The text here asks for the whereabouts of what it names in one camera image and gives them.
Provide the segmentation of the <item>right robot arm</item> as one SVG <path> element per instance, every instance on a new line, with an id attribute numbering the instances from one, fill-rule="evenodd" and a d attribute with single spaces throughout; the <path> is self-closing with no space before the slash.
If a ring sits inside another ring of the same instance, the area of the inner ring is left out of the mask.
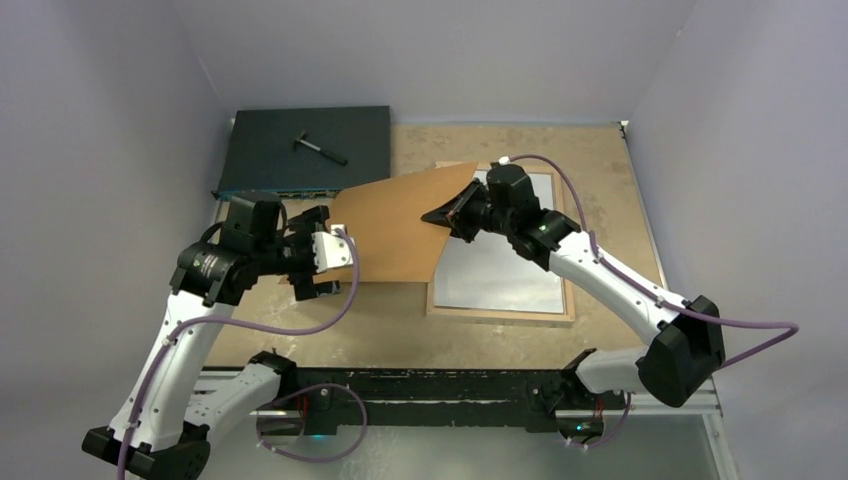
<path id="1" fill-rule="evenodd" d="M 574 283 L 622 319 L 644 342 L 627 350 L 587 349 L 563 370 L 561 392 L 584 407 L 611 391 L 645 392 L 681 407 L 725 361 L 717 306 L 687 300 L 647 280 L 594 244 L 562 212 L 542 207 L 525 170 L 493 165 L 458 195 L 421 217 L 467 243 L 481 231 L 506 238 L 516 254 Z"/>

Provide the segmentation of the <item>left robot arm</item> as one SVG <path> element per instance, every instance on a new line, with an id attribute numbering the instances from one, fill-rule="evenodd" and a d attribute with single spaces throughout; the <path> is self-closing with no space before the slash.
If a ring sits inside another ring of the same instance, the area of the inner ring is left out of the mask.
<path id="1" fill-rule="evenodd" d="M 263 276 L 285 276 L 298 299 L 334 294 L 316 276 L 356 262 L 342 224 L 320 205 L 288 216 L 268 192 L 232 196 L 226 216 L 178 256 L 156 341 L 111 422 L 89 430 L 82 450 L 120 476 L 195 479 L 213 446 L 254 407 L 284 409 L 297 399 L 293 362 L 268 352 L 199 403 L 195 384 L 221 329 L 234 323 L 244 293 Z"/>

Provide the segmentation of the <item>brown backing board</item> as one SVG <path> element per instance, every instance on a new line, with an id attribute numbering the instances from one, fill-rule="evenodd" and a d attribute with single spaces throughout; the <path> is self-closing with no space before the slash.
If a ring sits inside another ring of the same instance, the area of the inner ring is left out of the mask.
<path id="1" fill-rule="evenodd" d="M 332 199 L 285 199 L 294 217 L 327 206 L 329 225 L 341 224 L 358 249 L 360 280 L 368 283 L 426 283 L 431 280 L 450 230 L 421 217 L 456 197 L 474 179 L 476 162 L 443 162 L 343 190 Z"/>

